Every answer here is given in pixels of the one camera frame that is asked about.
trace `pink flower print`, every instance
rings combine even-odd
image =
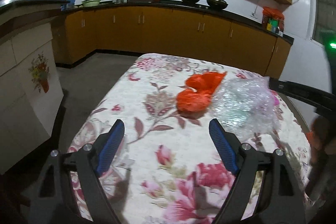
[[[235,181],[234,175],[231,174],[223,164],[208,164],[200,163],[196,170],[197,185],[208,186],[211,188],[222,189],[225,185],[232,187]]]
[[[183,199],[189,204],[190,208],[196,208],[194,179],[192,177],[188,178],[188,180],[176,179],[175,185],[182,195],[178,196],[177,199]]]
[[[157,161],[164,166],[171,166],[174,161],[174,156],[169,148],[161,144],[155,152]]]
[[[136,61],[135,65],[142,70],[150,70],[155,67],[154,58],[143,58]]]
[[[165,219],[170,221],[188,220],[190,218],[197,218],[195,209],[190,207],[185,200],[177,200],[174,203],[170,203],[163,215]]]
[[[112,111],[121,111],[120,105],[115,105],[112,109]]]
[[[237,73],[236,76],[241,79],[246,79],[246,76],[243,75],[242,73]]]
[[[111,108],[112,114],[119,114],[123,110],[124,110],[124,106],[121,106],[120,104],[117,104],[113,108]]]
[[[151,198],[159,198],[162,196],[162,187],[155,181],[144,181],[141,186],[145,193]]]
[[[274,99],[274,105],[278,106],[280,105],[279,99],[277,98],[278,93],[274,90],[270,90],[272,92],[273,95],[273,99]]]
[[[135,76],[135,73],[130,73],[129,75],[127,75],[127,78],[130,81],[139,81],[140,80],[140,78],[134,78],[134,76]]]
[[[171,221],[199,218],[196,214],[194,179],[176,179],[175,184],[178,189],[176,201],[168,205],[163,217]]]

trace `kitchen countertop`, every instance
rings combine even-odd
[[[120,3],[120,4],[115,4],[115,3],[107,3],[104,5],[99,5],[99,6],[93,6],[93,7],[80,7],[80,8],[76,8],[76,9],[71,9],[71,10],[66,10],[62,13],[72,13],[72,12],[77,12],[80,10],[99,10],[99,9],[106,9],[106,8],[112,8],[112,7],[123,7],[123,6],[152,6],[152,7],[167,7],[167,8],[177,8],[177,9],[181,9],[181,10],[192,10],[192,11],[197,11],[197,12],[201,12],[201,13],[205,13],[205,14],[210,14],[210,15],[214,15],[217,17],[222,17],[225,19],[230,19],[230,20],[234,20],[237,22],[241,22],[244,23],[246,25],[249,25],[251,27],[254,27],[256,29],[259,29],[265,33],[268,33],[274,37],[281,37],[273,32],[270,32],[266,29],[264,29],[261,26],[261,23],[256,22],[252,19],[249,19],[247,17],[235,14],[233,12],[229,12],[226,10],[213,10],[211,9],[209,6],[207,5],[202,5],[202,4],[188,4],[179,0],[160,0],[159,3]],[[293,45],[294,43],[294,38],[290,37],[288,35],[283,35],[283,37],[281,37],[283,40],[285,40],[286,42],[288,42],[289,44]]]
[[[0,15],[8,10],[29,5],[67,4],[68,0],[17,0],[0,7]]]

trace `bed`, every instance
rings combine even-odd
[[[116,119],[125,123],[125,137],[101,185],[122,223],[210,224],[225,201],[235,177],[225,169],[209,136],[212,116],[185,116],[176,109],[176,95],[194,73],[225,72],[225,80],[252,79],[260,75],[220,64],[145,54],[124,73],[92,111],[76,134],[68,152],[75,152],[109,131]],[[275,107],[280,129],[270,135],[255,133],[254,148],[286,155],[304,189],[310,171],[310,146],[285,102]],[[71,173],[82,217],[91,219],[80,182]],[[252,215],[262,173],[255,178],[243,218]]]

